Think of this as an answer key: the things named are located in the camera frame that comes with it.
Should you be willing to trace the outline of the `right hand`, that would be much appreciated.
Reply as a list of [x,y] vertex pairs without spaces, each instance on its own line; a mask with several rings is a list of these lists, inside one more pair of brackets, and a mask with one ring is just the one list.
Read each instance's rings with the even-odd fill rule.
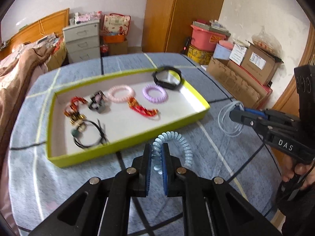
[[303,182],[303,185],[300,187],[300,190],[305,190],[312,184],[314,184],[314,168],[312,168],[314,162],[311,165],[297,164],[295,169],[293,169],[293,160],[290,156],[283,156],[283,165],[282,165],[282,180],[288,182],[294,177],[294,173],[304,176],[310,169],[312,171],[308,174]]

